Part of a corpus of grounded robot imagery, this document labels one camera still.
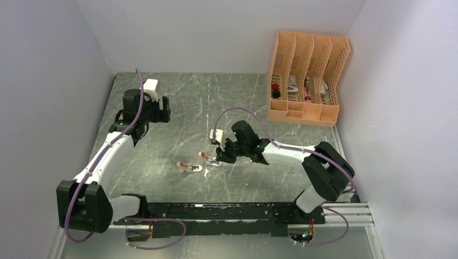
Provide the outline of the pink stapler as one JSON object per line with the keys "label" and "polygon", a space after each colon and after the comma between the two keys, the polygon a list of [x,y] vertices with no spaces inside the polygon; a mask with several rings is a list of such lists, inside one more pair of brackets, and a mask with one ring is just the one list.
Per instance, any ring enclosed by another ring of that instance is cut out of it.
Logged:
{"label": "pink stapler", "polygon": [[222,165],[221,161],[217,161],[216,158],[213,158],[204,152],[199,152],[198,156],[203,159],[207,165],[215,167],[220,167]]}
{"label": "pink stapler", "polygon": [[201,172],[203,170],[202,165],[192,165],[182,161],[177,162],[177,166],[189,173]]}

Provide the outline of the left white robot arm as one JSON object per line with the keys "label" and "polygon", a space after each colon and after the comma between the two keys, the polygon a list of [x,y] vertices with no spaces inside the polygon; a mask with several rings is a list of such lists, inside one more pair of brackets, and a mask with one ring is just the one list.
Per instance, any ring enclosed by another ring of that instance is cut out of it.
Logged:
{"label": "left white robot arm", "polygon": [[63,180],[57,186],[60,227],[103,233],[112,222],[126,217],[135,224],[149,219],[144,195],[123,194],[109,199],[104,186],[148,132],[149,124],[168,123],[170,115],[167,96],[155,98],[151,90],[125,91],[123,108],[116,114],[100,150],[73,180]]}

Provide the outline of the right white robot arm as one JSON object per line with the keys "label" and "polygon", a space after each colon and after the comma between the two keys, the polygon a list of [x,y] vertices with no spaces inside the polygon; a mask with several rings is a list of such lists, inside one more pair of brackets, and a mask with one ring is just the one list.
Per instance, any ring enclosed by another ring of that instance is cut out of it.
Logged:
{"label": "right white robot arm", "polygon": [[304,189],[294,200],[292,218],[305,223],[312,211],[329,201],[335,202],[354,178],[351,165],[328,142],[316,146],[295,146],[271,142],[260,138],[251,125],[241,120],[231,127],[236,141],[224,137],[223,130],[212,129],[209,139],[217,146],[216,160],[235,163],[238,157],[247,157],[254,163],[285,165],[302,170],[311,186]]}

